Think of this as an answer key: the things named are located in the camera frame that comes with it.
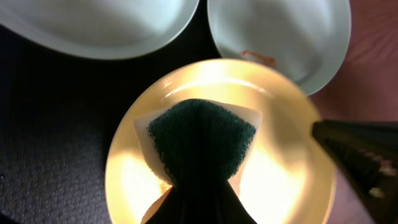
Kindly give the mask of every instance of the dish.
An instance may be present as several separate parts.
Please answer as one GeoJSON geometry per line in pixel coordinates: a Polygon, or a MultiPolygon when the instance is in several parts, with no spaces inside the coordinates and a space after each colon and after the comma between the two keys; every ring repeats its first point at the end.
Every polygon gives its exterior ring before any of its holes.
{"type": "Polygon", "coordinates": [[[208,15],[222,57],[274,58],[274,69],[307,95],[334,77],[351,33],[348,0],[209,0],[208,15]]]}
{"type": "Polygon", "coordinates": [[[216,59],[166,75],[150,86],[124,116],[106,165],[106,199],[114,224],[140,223],[144,214],[147,220],[170,187],[146,165],[133,121],[189,98],[262,112],[263,122],[246,166],[240,177],[229,180],[255,221],[326,222],[335,192],[335,166],[310,137],[312,123],[320,119],[311,102],[270,68],[216,59]]]}
{"type": "Polygon", "coordinates": [[[48,48],[95,59],[153,52],[184,30],[199,0],[3,0],[0,24],[48,48]]]}

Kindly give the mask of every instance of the black textured surface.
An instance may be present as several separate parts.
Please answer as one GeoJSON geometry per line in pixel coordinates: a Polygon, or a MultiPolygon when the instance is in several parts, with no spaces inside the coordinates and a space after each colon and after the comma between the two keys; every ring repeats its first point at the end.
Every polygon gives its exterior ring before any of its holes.
{"type": "Polygon", "coordinates": [[[167,73],[219,57],[205,4],[176,40],[131,60],[63,55],[0,27],[0,213],[21,223],[110,223],[105,163],[124,113],[167,73]]]}

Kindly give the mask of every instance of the black mat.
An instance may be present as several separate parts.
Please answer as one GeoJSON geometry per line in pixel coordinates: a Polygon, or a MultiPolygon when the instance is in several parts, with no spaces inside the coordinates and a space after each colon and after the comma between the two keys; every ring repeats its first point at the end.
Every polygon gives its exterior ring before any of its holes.
{"type": "Polygon", "coordinates": [[[104,172],[121,118],[162,76],[217,57],[205,1],[176,40],[132,60],[63,55],[0,27],[0,218],[110,223],[104,172]]]}

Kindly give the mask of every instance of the dark green scrubbing pad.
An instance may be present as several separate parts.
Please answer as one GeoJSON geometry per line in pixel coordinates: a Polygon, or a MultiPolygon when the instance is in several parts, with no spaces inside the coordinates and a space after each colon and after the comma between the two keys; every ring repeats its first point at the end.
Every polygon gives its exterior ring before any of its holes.
{"type": "Polygon", "coordinates": [[[166,174],[177,188],[198,179],[223,184],[234,175],[256,133],[253,125],[210,101],[171,107],[148,127],[166,174]]]}

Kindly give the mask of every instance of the yellow plate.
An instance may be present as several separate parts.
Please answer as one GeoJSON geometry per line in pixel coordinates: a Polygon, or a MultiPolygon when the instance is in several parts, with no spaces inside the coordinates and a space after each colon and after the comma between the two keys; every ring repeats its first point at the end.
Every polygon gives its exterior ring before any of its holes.
{"type": "Polygon", "coordinates": [[[189,98],[231,103],[263,113],[240,182],[231,183],[255,221],[326,222],[335,194],[335,167],[310,135],[312,123],[320,119],[314,106],[292,82],[270,68],[216,59],[166,75],[124,115],[106,165],[106,199],[114,224],[140,223],[169,188],[147,167],[133,120],[189,98]]]}

